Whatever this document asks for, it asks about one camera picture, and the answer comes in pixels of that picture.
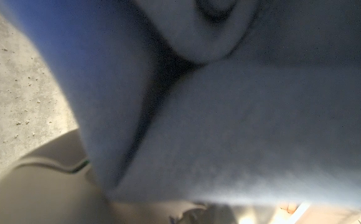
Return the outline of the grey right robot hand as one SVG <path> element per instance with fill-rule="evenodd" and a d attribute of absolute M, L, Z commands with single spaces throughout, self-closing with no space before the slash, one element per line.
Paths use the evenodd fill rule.
<path fill-rule="evenodd" d="M 271 223 L 277 209 L 201 202 L 111 202 L 77 131 L 20 158 L 0 179 L 0 223 Z"/>

